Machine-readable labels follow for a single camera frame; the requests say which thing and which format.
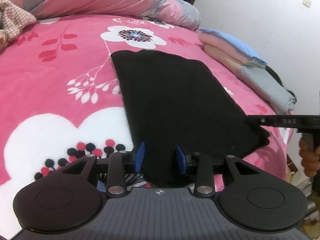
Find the stack of folded clothes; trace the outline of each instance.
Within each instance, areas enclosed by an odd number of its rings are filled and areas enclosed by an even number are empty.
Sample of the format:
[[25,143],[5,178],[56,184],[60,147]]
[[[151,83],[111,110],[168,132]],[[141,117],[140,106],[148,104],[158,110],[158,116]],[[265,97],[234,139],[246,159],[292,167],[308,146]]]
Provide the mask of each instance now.
[[217,30],[199,28],[204,52],[232,71],[238,79],[269,103],[276,114],[290,114],[296,98],[279,76],[249,45]]

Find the light switch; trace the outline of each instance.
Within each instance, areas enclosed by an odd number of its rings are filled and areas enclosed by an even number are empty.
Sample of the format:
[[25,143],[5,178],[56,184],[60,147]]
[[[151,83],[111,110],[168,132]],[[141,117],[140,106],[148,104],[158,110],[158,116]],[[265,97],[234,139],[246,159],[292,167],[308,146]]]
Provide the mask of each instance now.
[[310,8],[311,1],[310,0],[303,0],[302,4],[307,6],[308,8]]

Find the white wall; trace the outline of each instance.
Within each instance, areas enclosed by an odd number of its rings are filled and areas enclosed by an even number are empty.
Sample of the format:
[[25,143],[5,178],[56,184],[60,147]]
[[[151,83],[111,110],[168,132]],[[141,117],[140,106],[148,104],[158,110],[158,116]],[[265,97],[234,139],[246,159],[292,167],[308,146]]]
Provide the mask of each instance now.
[[[296,114],[319,114],[320,0],[196,0],[202,27],[230,33],[263,56],[298,98]],[[295,136],[288,152],[297,156]]]

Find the gray ridged panel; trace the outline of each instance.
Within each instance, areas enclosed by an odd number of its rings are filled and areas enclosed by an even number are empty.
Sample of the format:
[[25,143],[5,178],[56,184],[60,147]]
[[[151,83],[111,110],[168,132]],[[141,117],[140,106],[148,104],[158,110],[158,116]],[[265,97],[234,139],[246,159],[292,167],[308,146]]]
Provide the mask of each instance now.
[[307,240],[297,229],[277,234],[242,229],[221,215],[212,200],[192,196],[187,188],[133,188],[110,199],[97,217],[74,231],[41,235],[21,231],[14,240]]

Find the white berry branch print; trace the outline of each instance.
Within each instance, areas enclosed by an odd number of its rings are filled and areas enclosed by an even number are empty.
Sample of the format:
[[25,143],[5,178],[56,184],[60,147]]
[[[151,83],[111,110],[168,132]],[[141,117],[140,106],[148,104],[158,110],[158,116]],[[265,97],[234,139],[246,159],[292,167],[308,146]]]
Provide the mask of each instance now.
[[[93,104],[97,103],[99,99],[97,91],[101,89],[102,91],[105,92],[109,90],[110,85],[116,84],[118,82],[117,79],[114,79],[114,80],[103,82],[100,84],[95,83],[100,70],[106,65],[106,63],[108,62],[111,56],[109,47],[106,41],[104,42],[108,50],[108,57],[105,60],[105,62],[101,66],[92,68],[87,73],[82,74],[77,78],[70,80],[67,83],[67,86],[72,86],[67,89],[67,91],[69,91],[69,94],[76,94],[75,99],[78,100],[79,98],[81,98],[82,104],[88,102],[89,99],[91,99],[91,102]],[[113,88],[112,93],[113,94],[120,93],[119,85],[116,85]]]

